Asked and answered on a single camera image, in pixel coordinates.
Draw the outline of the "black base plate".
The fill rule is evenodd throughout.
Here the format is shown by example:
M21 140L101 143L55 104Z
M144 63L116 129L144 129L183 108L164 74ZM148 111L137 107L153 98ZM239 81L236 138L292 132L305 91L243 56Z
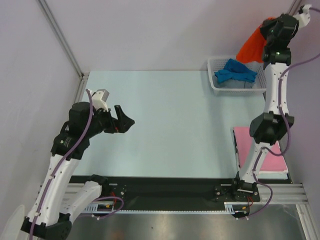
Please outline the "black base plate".
M238 183L232 178L166 178L166 177L111 177L101 197L118 197L116 206L127 210L210 210L218 203L246 204L248 198L258 195L236 191Z

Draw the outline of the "white folded t shirt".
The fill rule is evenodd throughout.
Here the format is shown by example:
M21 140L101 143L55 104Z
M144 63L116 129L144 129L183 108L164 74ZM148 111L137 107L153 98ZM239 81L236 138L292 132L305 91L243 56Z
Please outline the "white folded t shirt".
M288 171L264 171L260 170L257 178L259 180L286 180L288 179Z

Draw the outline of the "right corner aluminium post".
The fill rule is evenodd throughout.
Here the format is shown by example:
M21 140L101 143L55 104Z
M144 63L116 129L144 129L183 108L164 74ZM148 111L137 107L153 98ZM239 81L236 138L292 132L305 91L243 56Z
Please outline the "right corner aluminium post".
M286 12L289 15L294 15L304 3L304 0L293 0L288 11Z

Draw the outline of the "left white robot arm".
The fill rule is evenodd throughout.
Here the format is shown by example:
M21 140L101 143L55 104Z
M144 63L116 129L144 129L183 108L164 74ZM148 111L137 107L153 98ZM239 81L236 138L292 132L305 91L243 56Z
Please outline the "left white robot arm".
M90 102L72 105L60 133L54 138L48 172L31 211L24 218L21 231L30 238L65 240L73 222L95 200L115 199L107 177L91 175L81 190L62 205L70 179L90 145L100 133L126 133L135 121L115 105L117 117L109 108L95 107Z

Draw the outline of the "grey t shirt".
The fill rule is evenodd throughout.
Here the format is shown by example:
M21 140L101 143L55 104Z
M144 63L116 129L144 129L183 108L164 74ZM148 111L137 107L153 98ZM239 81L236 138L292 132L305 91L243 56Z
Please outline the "grey t shirt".
M251 89L255 85L255 82L244 81L233 78L225 77L212 77L214 86L220 89Z

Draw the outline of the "orange t shirt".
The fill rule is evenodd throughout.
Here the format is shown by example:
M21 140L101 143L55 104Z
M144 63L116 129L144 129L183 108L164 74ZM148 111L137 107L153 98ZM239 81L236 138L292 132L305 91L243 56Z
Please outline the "orange t shirt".
M248 38L236 55L236 60L242 64L251 62L263 63L263 51L267 43L261 34L261 24Z

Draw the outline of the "pink folded t shirt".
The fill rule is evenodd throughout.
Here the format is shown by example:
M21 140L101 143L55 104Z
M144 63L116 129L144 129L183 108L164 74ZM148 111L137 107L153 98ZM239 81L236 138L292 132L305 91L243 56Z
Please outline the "pink folded t shirt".
M234 144L236 147L236 157L238 166L241 168L250 153L253 143L250 137L248 126L237 126L233 128ZM260 171L288 171L287 164L283 156L275 156L270 152L267 153Z

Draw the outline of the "white plastic basket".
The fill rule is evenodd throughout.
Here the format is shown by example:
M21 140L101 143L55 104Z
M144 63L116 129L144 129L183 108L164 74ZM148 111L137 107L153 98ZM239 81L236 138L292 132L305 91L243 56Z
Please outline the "white plastic basket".
M248 97L266 92L263 64L241 63L235 56L212 56L207 60L207 72L216 96Z

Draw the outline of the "blue t shirt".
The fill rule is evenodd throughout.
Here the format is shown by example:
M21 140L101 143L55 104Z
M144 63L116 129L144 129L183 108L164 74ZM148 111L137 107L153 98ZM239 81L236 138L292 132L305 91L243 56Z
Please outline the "blue t shirt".
M257 72L250 70L241 62L230 58L223 69L220 69L214 73L218 78L232 78L242 81L255 82Z

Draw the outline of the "corner aluminium post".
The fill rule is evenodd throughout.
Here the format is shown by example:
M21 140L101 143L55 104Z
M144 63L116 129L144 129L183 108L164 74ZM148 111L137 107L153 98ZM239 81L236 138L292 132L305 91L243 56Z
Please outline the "corner aluminium post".
M304 3L304 0L293 0L288 11L286 12L289 15L294 15Z
M78 61L76 60L76 57L73 54L73 51L68 44L67 39L64 36L63 31L61 30L53 12L50 9L50 6L48 5L46 0L36 0L36 3L38 4L40 10L42 11L45 19L47 20L53 34L55 35L56 39L58 40L62 50L64 51L67 59L69 60L72 68L74 69L75 73L79 77L79 79L82 79L84 76L83 71L80 68L80 65L78 64Z

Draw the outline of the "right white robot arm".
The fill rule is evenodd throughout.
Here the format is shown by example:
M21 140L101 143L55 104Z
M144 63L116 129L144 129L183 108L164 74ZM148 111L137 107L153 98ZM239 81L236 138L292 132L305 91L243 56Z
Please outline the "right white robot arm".
M288 45L299 27L298 18L286 13L267 18L236 55L236 60L243 64L263 64L266 91L264 110L249 126L249 135L252 138L249 154L226 192L234 201L244 202L258 198L258 173L266 156L284 155L283 151L277 153L271 148L284 135L291 135L290 128L295 121L287 106L287 77L292 62Z

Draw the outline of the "left corner aluminium post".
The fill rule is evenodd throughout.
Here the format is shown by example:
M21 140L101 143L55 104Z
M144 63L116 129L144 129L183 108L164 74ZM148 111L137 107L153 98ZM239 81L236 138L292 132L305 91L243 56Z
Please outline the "left corner aluminium post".
M58 40L62 50L64 51L67 59L69 60L72 68L74 69L75 73L79 77L79 79L82 79L84 76L83 71L80 68L80 65L78 64L78 61L76 60L76 57L73 54L73 51L68 44L67 39L64 36L63 31L61 30L53 12L50 9L50 6L48 5L46 0L36 0L36 3L38 4L40 10L42 11L45 19L47 20L53 34L55 35L56 39Z

